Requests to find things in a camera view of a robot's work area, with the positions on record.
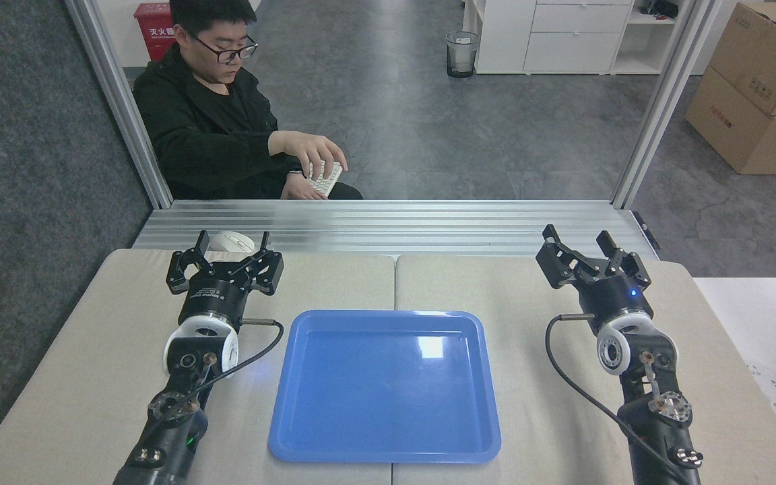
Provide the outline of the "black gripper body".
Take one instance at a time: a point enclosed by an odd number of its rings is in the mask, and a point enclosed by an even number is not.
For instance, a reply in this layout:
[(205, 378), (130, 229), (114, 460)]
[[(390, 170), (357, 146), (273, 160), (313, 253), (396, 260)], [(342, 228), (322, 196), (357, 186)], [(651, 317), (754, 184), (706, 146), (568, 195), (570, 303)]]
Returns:
[(653, 310), (643, 295), (650, 279), (635, 279), (626, 274), (616, 274), (591, 282), (580, 280), (580, 307), (587, 314), (593, 314), (590, 322), (592, 334), (597, 335), (604, 323), (625, 311), (641, 311), (653, 316)]
[(179, 314), (179, 323), (197, 315), (214, 316), (225, 323), (241, 323), (249, 292), (235, 283), (194, 274)]

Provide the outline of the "person's left hand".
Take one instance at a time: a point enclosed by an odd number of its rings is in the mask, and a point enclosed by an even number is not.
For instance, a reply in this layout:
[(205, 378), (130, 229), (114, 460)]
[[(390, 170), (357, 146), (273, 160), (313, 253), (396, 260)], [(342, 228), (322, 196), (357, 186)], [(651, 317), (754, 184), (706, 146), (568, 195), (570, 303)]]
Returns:
[(311, 187), (310, 181), (301, 172), (290, 172), (286, 176), (280, 199), (327, 200), (327, 196)]

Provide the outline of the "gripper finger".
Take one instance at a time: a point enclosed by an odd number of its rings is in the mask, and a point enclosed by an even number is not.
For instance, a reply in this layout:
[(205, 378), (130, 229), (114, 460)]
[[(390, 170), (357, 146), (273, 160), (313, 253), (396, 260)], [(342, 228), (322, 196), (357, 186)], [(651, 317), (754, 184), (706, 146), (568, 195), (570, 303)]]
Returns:
[(601, 231), (595, 241), (607, 257), (606, 269), (603, 272), (604, 276), (609, 278), (623, 274), (634, 280), (642, 290), (650, 286), (651, 280), (640, 255), (636, 252), (628, 253), (623, 248), (617, 247), (606, 230)]
[(269, 243), (270, 232), (265, 231), (258, 251), (240, 261), (229, 263), (226, 280), (244, 292), (257, 290), (268, 296), (274, 295), (284, 261), (280, 252), (268, 248)]
[(553, 224), (542, 231), (544, 245), (536, 255), (536, 261), (551, 288), (563, 288), (566, 284), (592, 284), (601, 278), (606, 261), (586, 257), (564, 245)]
[(188, 266), (196, 266), (197, 273), (203, 272), (208, 276), (216, 274), (212, 264), (205, 258), (209, 240), (207, 231), (201, 231), (194, 247), (188, 249), (188, 251), (173, 252), (172, 258), (170, 258), (168, 273), (166, 274), (166, 285), (172, 294), (184, 294), (190, 290), (191, 280), (185, 276)]

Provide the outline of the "person's right hand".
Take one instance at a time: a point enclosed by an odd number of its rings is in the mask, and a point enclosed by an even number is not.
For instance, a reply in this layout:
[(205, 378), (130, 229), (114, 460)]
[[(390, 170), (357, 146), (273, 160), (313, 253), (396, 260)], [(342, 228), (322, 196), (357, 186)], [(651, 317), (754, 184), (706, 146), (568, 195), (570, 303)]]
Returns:
[(296, 130), (275, 130), (267, 142), (271, 156), (284, 153), (299, 160), (306, 178), (314, 174), (327, 177), (332, 174), (335, 163), (348, 171), (348, 162), (343, 150), (323, 135), (307, 134)]

